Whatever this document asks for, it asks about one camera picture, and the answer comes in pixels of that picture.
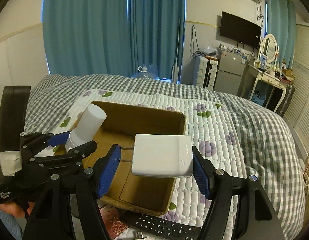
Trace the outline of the person hand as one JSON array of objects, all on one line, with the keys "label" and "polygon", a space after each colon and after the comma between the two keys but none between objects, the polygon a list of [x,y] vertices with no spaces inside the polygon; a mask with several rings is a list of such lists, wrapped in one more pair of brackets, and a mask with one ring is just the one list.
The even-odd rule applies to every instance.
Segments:
[{"label": "person hand", "polygon": [[15,202],[0,204],[0,210],[16,218],[25,218],[25,211]]}]

